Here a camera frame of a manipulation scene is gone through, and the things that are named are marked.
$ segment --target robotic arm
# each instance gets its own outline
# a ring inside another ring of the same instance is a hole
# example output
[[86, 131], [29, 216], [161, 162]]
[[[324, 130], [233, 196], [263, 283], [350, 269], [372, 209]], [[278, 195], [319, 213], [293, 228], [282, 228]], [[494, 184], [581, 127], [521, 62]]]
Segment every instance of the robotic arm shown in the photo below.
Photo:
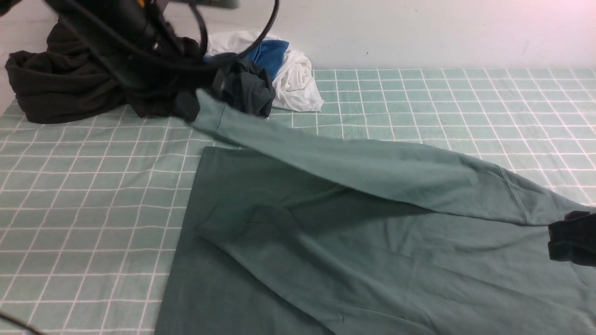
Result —
[[[207, 29], [197, 0], [178, 0], [189, 5], [201, 30], [198, 50], [192, 51], [175, 35], [156, 0], [44, 1], [132, 97], [149, 99], [159, 110], [156, 114], [174, 114], [189, 121], [195, 119], [199, 108], [194, 91], [221, 91], [221, 85], [214, 82], [218, 69], [244, 58], [257, 47], [271, 29], [279, 9], [279, 0], [275, 0], [265, 29], [245, 51], [234, 58], [205, 62]], [[0, 0], [0, 16], [18, 2]]]

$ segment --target white wall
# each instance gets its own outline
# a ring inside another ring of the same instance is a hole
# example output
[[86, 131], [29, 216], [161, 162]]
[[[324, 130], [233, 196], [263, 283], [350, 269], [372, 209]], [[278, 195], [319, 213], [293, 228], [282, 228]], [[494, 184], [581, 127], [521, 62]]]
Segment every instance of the white wall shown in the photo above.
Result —
[[[202, 12], [213, 32], [260, 30], [272, 3]], [[197, 36], [184, 5], [166, 16]], [[318, 68], [596, 66], [596, 0], [281, 0], [273, 32]]]

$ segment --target green checkered cloth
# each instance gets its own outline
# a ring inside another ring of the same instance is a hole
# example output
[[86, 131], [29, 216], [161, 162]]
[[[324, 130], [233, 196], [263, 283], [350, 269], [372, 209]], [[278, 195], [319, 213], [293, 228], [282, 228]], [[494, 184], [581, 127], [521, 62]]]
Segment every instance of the green checkered cloth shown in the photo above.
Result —
[[[593, 69], [315, 78], [320, 113], [276, 110], [268, 122], [458, 151], [596, 204]], [[212, 145], [181, 120], [142, 120], [126, 107], [42, 126], [11, 105], [0, 117], [0, 309], [50, 333], [152, 333], [200, 154]]]

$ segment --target blue fabric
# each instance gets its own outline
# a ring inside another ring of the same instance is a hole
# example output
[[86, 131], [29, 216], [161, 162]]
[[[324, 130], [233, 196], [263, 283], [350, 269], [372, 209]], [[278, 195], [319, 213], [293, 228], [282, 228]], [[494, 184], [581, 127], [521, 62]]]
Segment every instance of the blue fabric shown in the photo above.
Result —
[[261, 42], [246, 58], [264, 68], [273, 79], [284, 63], [284, 53], [289, 45], [290, 43], [286, 41], [268, 39]]

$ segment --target black fabric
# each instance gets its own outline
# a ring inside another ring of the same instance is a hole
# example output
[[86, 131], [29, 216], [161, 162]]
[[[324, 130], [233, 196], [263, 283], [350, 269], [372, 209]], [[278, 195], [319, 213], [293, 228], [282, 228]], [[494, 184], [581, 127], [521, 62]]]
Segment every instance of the black fabric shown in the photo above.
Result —
[[71, 122], [126, 103], [118, 81], [66, 26], [58, 22], [47, 43], [47, 52], [10, 54], [5, 66], [27, 120]]
[[[198, 44], [181, 38], [184, 55], [198, 57]], [[193, 121], [196, 103], [180, 108], [181, 97], [192, 95], [186, 87], [209, 86], [212, 77], [181, 81], [168, 92], [124, 90], [89, 48], [61, 21], [52, 28], [46, 52], [19, 51], [9, 55], [8, 80], [27, 120], [34, 123], [65, 123], [86, 119], [129, 103], [139, 117], [179, 116]]]
[[596, 266], [596, 213], [575, 211], [548, 226], [552, 260]]
[[[221, 60], [235, 55], [232, 52], [213, 56]], [[268, 117], [271, 113], [275, 89], [269, 73], [248, 58], [219, 69], [213, 83], [213, 95], [245, 114]]]

